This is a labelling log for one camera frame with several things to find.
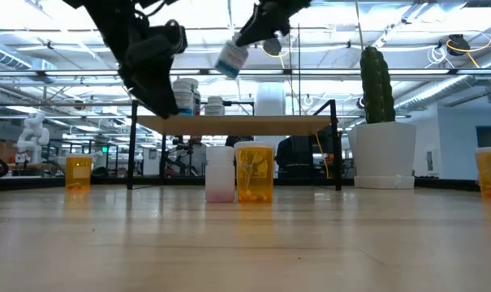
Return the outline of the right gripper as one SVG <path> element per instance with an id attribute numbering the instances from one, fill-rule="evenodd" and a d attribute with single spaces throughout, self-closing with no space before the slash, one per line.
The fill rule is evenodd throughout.
<path id="1" fill-rule="evenodd" d="M 310 7 L 310 0 L 259 0 L 253 6 L 252 16 L 240 29 L 235 44 L 243 47 L 290 32 L 289 18 L 295 13 Z"/>

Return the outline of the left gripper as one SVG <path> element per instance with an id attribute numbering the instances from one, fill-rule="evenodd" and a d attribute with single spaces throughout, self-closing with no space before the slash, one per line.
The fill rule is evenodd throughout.
<path id="1" fill-rule="evenodd" d="M 135 18 L 129 25 L 128 47 L 119 76 L 128 92 L 161 118 L 179 113 L 169 74 L 174 56 L 186 48 L 185 27 L 175 19 L 150 26 L 148 20 Z M 148 80 L 145 88 L 136 82 L 140 79 Z"/>

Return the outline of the white bottle blue label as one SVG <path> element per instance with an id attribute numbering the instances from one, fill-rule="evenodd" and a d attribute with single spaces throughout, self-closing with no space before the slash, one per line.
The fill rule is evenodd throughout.
<path id="1" fill-rule="evenodd" d="M 240 70 L 248 59 L 248 47 L 237 46 L 237 40 L 241 37 L 239 32 L 228 40 L 215 62 L 214 69 L 230 79 L 236 79 Z"/>

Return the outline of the translucent white pill vial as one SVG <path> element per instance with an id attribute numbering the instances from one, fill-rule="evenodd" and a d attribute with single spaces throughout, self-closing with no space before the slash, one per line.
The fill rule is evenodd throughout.
<path id="1" fill-rule="evenodd" d="M 205 199 L 208 203 L 233 203 L 235 200 L 234 149 L 228 146 L 207 148 Z"/>

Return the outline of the black round ceiling device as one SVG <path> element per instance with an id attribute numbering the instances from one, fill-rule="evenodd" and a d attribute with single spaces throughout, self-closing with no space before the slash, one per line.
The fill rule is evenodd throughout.
<path id="1" fill-rule="evenodd" d="M 463 56 L 471 49 L 471 46 L 464 39 L 463 34 L 450 34 L 446 42 L 446 49 L 452 56 Z"/>
<path id="2" fill-rule="evenodd" d="M 274 36 L 263 41 L 262 49 L 266 54 L 277 57 L 281 54 L 282 44 L 280 43 L 279 39 Z"/>

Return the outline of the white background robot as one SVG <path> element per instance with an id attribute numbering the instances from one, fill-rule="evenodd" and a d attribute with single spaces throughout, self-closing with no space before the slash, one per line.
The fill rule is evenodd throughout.
<path id="1" fill-rule="evenodd" d="M 16 143 L 18 154 L 28 157 L 32 163 L 41 162 L 41 150 L 50 141 L 50 132 L 43 126 L 45 115 L 43 113 L 29 114 L 23 121 L 23 131 Z"/>

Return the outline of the green cactus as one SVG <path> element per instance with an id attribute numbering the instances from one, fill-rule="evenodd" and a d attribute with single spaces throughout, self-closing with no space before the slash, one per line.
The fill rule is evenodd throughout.
<path id="1" fill-rule="evenodd" d="M 366 123 L 394 122 L 396 113 L 389 67 L 376 47 L 368 46 L 363 50 L 360 73 Z"/>

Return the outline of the white planter pot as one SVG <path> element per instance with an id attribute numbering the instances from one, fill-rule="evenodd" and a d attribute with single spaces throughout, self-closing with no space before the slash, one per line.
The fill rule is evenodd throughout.
<path id="1" fill-rule="evenodd" d="M 416 126 L 380 122 L 353 127 L 347 137 L 356 178 L 411 177 L 416 150 Z"/>

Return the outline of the wooden shelf black frame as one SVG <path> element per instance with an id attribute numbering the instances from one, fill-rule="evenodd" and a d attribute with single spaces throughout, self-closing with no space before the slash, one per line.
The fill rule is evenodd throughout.
<path id="1" fill-rule="evenodd" d="M 276 186 L 333 186 L 342 189 L 342 150 L 338 133 L 336 101 L 328 100 L 313 115 L 290 116 L 178 116 L 166 120 L 158 116 L 139 116 L 138 101 L 131 103 L 131 140 L 127 174 L 127 189 L 134 185 L 134 165 L 136 149 L 136 126 L 142 125 L 158 132 L 163 138 L 168 135 L 247 135 L 247 136 L 311 136 L 331 127 L 333 143 L 333 174 L 331 178 L 315 178 L 309 174 L 305 178 L 276 178 Z"/>

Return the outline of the black metal table frame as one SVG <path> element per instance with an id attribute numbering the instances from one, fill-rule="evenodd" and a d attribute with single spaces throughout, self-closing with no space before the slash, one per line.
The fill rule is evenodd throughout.
<path id="1" fill-rule="evenodd" d="M 124 185 L 127 186 L 127 178 L 116 177 L 94 177 L 91 185 Z M 138 185 L 145 186 L 201 186 L 205 179 L 201 177 L 180 177 L 164 178 L 159 177 L 134 177 L 130 185 L 136 188 Z M 332 178 L 276 178 L 273 181 L 275 186 L 334 186 Z M 51 187 L 64 187 L 65 178 L 37 178 L 37 177 L 5 177 L 0 178 L 0 191 L 14 191 L 27 189 L 40 189 Z M 415 187 L 425 187 L 433 189 L 447 189 L 457 191 L 480 191 L 477 181 L 459 179 L 439 179 L 439 178 L 415 178 Z"/>

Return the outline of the white wall box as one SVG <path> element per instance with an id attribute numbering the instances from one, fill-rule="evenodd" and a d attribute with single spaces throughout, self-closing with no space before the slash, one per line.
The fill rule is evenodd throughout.
<path id="1" fill-rule="evenodd" d="M 441 157 L 437 148 L 426 150 L 427 172 L 433 176 L 439 176 L 441 172 Z"/>

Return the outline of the dark wall panel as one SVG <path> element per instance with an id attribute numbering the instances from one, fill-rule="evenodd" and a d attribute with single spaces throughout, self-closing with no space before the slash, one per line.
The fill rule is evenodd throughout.
<path id="1" fill-rule="evenodd" d="M 491 147 L 491 127 L 476 127 L 477 147 Z"/>

